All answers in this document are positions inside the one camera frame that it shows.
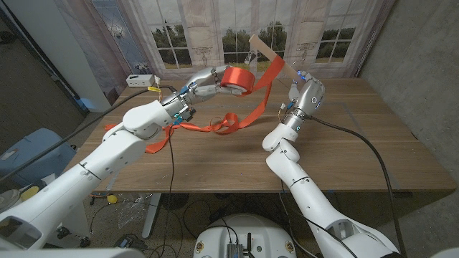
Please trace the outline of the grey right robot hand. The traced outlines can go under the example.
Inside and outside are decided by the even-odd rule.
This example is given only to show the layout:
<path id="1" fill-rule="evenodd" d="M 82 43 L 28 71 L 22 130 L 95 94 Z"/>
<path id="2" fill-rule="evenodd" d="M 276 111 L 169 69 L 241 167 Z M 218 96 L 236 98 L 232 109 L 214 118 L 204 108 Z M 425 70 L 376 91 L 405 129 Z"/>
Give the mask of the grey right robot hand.
<path id="1" fill-rule="evenodd" d="M 320 107 L 325 95 L 323 83 L 309 72 L 298 71 L 304 83 L 293 82 L 288 97 L 290 102 L 280 122 L 298 132 L 302 124 Z"/>

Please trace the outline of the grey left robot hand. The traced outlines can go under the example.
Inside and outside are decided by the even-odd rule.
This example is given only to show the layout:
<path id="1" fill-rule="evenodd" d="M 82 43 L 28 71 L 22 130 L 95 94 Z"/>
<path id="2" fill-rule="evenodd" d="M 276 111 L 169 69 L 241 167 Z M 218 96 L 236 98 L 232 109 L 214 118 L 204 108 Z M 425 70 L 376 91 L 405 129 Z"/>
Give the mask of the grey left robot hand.
<path id="1" fill-rule="evenodd" d="M 167 113 L 173 118 L 190 121 L 196 110 L 193 105 L 213 98 L 217 93 L 240 96 L 247 90 L 242 86 L 229 84 L 224 86 L 222 79 L 230 65 L 208 67 L 192 75 L 180 91 L 161 101 Z"/>

